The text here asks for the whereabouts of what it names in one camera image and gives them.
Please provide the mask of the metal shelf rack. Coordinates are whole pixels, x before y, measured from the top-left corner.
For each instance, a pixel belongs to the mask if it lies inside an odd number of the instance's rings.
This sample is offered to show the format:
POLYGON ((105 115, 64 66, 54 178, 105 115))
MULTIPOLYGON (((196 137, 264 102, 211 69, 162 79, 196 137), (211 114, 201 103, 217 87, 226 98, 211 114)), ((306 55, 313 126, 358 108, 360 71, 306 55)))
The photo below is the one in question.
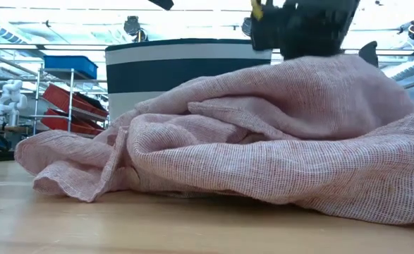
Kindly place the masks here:
MULTIPOLYGON (((96 80, 75 80, 74 79, 74 70, 71 69, 71 79, 70 80, 64 80, 57 78, 47 72, 44 71, 44 68, 39 69, 38 75, 37 75, 37 82, 36 82, 36 91, 35 91, 35 112, 32 115, 32 118, 34 120, 34 126, 33 126, 33 133, 37 133, 37 124, 42 123, 41 119, 45 117, 44 113, 48 109, 55 109, 58 111, 63 111, 59 109, 58 107, 54 106, 51 102, 48 102, 45 98, 43 98, 43 94, 45 90, 49 87, 50 84, 53 84, 57 87, 60 87, 64 90, 67 90, 70 92, 70 100, 69 100, 69 107, 68 107, 68 130, 67 132, 71 132, 71 119, 72 115, 83 117, 85 119, 89 119, 100 125, 103 129, 108 124, 109 120, 109 113, 107 117, 102 117, 93 113, 90 113, 88 111, 84 111, 82 109, 72 108, 72 95, 74 92, 79 92, 83 95, 88 96, 91 91, 90 89, 84 89, 84 88, 78 88, 78 85, 96 85, 96 80)), ((74 133, 76 135, 81 135, 87 138, 93 138, 96 135, 90 135, 90 134, 84 134, 84 133, 74 133)))

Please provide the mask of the black upright post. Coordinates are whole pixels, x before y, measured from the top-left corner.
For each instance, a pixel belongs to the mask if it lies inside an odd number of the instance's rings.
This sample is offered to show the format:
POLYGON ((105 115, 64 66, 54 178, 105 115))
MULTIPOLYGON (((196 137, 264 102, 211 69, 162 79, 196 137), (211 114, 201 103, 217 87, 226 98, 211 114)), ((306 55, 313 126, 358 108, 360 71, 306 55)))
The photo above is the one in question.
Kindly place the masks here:
POLYGON ((359 50, 358 56, 362 58, 363 60, 365 60, 367 63, 378 68, 379 59, 376 53, 376 48, 377 48, 376 41, 369 42, 359 50))

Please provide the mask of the blue plastic crate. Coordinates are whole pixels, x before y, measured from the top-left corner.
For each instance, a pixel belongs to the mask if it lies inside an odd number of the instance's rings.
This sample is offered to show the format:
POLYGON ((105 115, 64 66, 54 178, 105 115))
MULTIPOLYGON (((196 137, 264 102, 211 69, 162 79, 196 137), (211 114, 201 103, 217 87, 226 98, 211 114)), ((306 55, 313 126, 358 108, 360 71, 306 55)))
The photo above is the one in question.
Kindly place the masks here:
POLYGON ((98 66, 86 56, 44 56, 44 71, 64 80, 96 80, 98 66))

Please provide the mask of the red plastic shelf bin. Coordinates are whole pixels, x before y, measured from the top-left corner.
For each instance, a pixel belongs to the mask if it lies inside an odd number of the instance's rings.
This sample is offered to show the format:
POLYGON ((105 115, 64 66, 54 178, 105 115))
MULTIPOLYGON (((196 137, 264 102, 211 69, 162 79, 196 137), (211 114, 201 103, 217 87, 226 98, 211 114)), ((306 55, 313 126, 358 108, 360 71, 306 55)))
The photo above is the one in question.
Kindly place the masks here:
MULTIPOLYGON (((55 109, 48 109, 41 119, 42 124, 52 130, 68 130, 68 113, 55 109)), ((104 129, 92 120, 72 115, 71 132, 98 135, 104 129)))
MULTIPOLYGON (((59 109, 68 112, 70 92, 50 84, 43 94, 48 102, 51 102, 54 106, 59 109)), ((72 95, 72 108, 82 109, 90 113, 107 117, 108 111, 100 104, 97 99, 90 98, 79 92, 74 92, 72 95)))

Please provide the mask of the wooden bench metal legs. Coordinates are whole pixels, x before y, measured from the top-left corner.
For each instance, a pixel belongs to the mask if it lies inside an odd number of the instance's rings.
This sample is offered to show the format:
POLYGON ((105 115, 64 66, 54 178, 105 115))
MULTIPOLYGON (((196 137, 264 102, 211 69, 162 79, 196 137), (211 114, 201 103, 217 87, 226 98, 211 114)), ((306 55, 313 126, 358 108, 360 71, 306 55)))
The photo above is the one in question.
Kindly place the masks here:
POLYGON ((7 152, 32 135, 30 126, 0 126, 0 151, 7 152))

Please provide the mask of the pale pink woven shirt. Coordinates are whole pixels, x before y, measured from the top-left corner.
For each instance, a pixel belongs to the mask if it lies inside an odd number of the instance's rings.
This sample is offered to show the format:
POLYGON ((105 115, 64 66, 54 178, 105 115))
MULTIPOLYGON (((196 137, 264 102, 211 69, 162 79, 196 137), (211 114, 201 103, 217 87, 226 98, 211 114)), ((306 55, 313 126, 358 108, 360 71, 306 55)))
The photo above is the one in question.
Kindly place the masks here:
POLYGON ((45 131, 15 159, 36 191, 237 195, 414 224, 414 101, 357 56, 306 56, 189 80, 93 139, 45 131))

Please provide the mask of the navy white striped fabric bin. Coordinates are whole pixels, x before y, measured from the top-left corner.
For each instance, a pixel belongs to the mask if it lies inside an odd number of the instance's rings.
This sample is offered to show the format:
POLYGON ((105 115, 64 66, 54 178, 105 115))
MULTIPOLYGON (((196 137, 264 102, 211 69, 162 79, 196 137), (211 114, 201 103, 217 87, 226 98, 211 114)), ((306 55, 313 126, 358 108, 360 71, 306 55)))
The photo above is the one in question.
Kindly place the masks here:
POLYGON ((249 40, 192 38, 113 45, 105 57, 113 121, 138 102, 193 78, 269 64, 272 53, 253 50, 249 40))

